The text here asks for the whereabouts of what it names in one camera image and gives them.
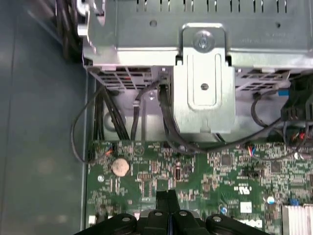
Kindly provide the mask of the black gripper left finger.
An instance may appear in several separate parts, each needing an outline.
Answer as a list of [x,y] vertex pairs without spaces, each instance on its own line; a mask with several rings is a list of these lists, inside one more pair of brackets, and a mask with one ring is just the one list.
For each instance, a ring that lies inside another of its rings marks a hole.
[[79,232],[81,235],[166,235],[169,220],[169,191],[156,193],[156,208],[147,216],[120,213]]

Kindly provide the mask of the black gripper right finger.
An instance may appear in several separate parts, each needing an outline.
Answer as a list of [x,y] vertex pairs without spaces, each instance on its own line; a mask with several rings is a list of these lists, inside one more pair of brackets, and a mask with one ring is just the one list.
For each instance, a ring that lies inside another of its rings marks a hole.
[[175,190],[169,190],[169,209],[177,235],[262,235],[263,231],[222,214],[212,214],[205,221],[182,210]]

